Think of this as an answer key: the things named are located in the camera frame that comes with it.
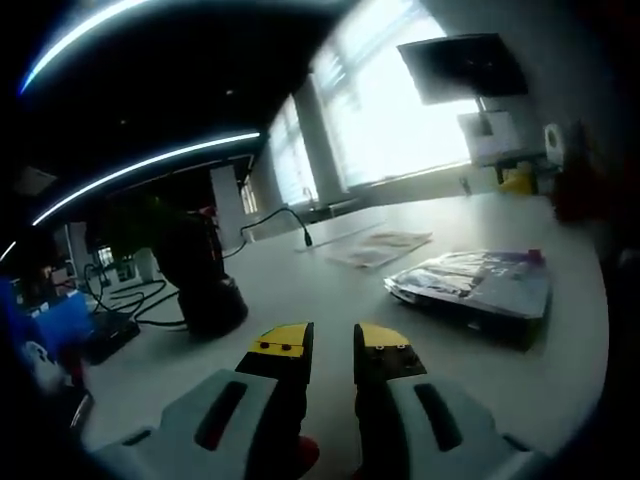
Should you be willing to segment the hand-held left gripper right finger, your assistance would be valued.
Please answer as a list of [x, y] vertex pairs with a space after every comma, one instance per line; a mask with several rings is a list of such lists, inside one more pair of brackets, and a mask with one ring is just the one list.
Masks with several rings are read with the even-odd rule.
[[500, 432], [493, 415], [427, 371], [409, 340], [354, 327], [355, 413], [363, 479], [538, 479], [545, 455]]

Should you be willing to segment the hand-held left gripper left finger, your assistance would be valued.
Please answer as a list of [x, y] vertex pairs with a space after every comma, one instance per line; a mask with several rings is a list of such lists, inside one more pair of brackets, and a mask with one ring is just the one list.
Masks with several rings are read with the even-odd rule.
[[140, 429], [94, 457], [115, 479], [300, 479], [314, 325], [281, 325]]

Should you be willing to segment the person's left hand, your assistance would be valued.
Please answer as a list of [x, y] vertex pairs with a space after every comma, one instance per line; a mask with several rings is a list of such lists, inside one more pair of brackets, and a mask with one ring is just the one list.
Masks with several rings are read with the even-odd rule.
[[296, 470], [299, 477], [304, 476], [318, 461], [320, 449], [310, 437], [300, 435], [296, 447]]

